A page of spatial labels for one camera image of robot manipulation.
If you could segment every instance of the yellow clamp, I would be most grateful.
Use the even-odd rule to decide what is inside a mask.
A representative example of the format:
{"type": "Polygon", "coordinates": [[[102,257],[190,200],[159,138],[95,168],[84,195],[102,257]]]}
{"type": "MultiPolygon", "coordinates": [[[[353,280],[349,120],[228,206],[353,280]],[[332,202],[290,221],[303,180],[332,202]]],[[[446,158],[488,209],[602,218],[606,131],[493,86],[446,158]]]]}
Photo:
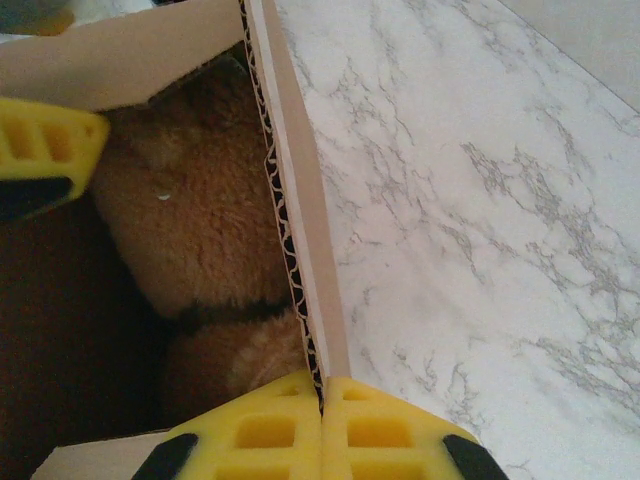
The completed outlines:
{"type": "Polygon", "coordinates": [[[101,115],[0,97],[0,221],[80,197],[108,135],[101,115]]]}
{"type": "Polygon", "coordinates": [[[276,380],[169,431],[133,480],[508,480],[462,428],[350,378],[276,380]]]}

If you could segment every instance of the box flap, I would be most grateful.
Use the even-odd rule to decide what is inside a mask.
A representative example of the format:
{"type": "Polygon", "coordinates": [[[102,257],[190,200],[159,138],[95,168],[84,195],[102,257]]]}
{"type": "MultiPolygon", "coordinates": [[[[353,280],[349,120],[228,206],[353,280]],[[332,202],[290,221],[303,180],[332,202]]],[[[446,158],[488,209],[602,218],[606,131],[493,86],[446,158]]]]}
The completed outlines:
{"type": "Polygon", "coordinates": [[[302,278],[308,327],[323,377],[349,376],[349,351],[331,248],[328,212],[317,146],[286,46],[276,4],[247,0],[259,100],[277,150],[277,184],[286,193],[288,233],[302,278]],[[304,184],[304,189],[296,185],[304,184]]]}
{"type": "Polygon", "coordinates": [[[129,480],[165,437],[154,432],[134,437],[58,447],[32,480],[129,480]]]}
{"type": "Polygon", "coordinates": [[[0,45],[0,95],[100,111],[146,102],[243,38],[236,0],[189,0],[0,45]]]}

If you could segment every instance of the brown plush toy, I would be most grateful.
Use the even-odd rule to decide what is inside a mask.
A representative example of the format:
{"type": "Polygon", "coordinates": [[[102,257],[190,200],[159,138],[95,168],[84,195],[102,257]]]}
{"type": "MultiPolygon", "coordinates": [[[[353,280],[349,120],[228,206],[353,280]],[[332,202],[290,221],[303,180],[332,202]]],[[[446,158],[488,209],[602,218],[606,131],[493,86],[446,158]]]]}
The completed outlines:
{"type": "Polygon", "coordinates": [[[183,421],[305,368],[251,80],[230,54],[148,109],[109,112],[92,194],[141,291],[178,331],[183,421]]]}

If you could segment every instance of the black rubber tip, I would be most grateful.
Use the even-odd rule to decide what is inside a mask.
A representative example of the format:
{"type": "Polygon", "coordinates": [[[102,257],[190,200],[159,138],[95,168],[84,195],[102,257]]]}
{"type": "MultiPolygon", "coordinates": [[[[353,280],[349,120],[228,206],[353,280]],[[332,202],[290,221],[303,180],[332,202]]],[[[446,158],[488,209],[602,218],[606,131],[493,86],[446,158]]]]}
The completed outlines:
{"type": "Polygon", "coordinates": [[[464,480],[509,480],[486,448],[458,435],[442,440],[464,480]]]}
{"type": "Polygon", "coordinates": [[[156,5],[158,5],[159,7],[161,7],[163,5],[170,5],[172,3],[184,2],[185,0],[151,0],[151,1],[156,5]]]}
{"type": "Polygon", "coordinates": [[[0,181],[0,223],[17,220],[64,200],[73,182],[67,177],[0,181]]]}
{"type": "Polygon", "coordinates": [[[131,480],[174,480],[198,444],[198,436],[185,433],[153,449],[131,480]]]}

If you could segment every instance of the white marble countertop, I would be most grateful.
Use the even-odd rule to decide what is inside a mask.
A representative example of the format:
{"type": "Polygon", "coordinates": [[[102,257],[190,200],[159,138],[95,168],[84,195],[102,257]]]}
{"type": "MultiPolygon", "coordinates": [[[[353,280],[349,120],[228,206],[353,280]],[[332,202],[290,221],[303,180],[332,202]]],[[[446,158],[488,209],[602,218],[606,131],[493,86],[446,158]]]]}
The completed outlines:
{"type": "Polygon", "coordinates": [[[353,376],[511,480],[640,478],[640,116],[496,0],[276,0],[353,376]]]}

